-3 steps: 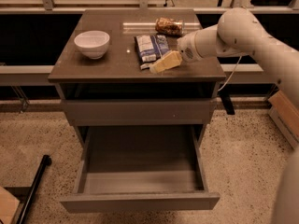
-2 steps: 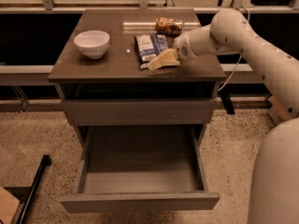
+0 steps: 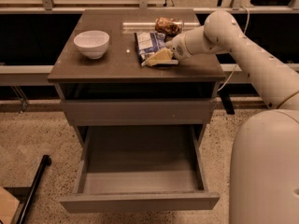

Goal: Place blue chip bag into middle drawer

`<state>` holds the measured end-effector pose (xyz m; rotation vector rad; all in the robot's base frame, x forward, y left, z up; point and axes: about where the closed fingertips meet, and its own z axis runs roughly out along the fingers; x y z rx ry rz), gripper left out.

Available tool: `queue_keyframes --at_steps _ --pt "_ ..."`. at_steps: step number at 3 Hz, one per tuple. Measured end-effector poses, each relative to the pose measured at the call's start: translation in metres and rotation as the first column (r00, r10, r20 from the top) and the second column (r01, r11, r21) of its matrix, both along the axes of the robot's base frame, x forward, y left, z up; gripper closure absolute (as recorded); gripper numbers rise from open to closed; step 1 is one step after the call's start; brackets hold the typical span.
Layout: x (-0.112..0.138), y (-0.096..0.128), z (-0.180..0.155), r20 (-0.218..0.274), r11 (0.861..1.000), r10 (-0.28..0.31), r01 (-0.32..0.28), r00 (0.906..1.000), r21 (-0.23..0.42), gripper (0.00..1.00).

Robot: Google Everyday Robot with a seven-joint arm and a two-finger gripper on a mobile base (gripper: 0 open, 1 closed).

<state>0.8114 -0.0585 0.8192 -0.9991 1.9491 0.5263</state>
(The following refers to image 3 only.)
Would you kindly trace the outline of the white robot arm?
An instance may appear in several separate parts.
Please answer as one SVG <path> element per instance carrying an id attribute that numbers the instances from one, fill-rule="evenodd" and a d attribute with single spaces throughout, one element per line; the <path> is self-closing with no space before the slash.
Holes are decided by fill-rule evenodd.
<path id="1" fill-rule="evenodd" d="M 299 74 L 251 41 L 225 10 L 166 46 L 177 60 L 227 51 L 269 107 L 235 136 L 229 224 L 299 224 Z"/>

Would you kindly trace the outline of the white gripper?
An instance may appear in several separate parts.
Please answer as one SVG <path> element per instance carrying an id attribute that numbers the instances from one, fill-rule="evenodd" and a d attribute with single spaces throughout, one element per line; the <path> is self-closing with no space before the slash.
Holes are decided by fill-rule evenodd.
<path id="1" fill-rule="evenodd" d="M 172 40 L 166 42 L 167 48 L 163 48 L 149 56 L 145 61 L 146 66 L 168 63 L 172 60 L 173 54 L 177 60 L 184 60 L 194 54 L 193 45 L 195 40 L 187 34 L 176 35 Z"/>

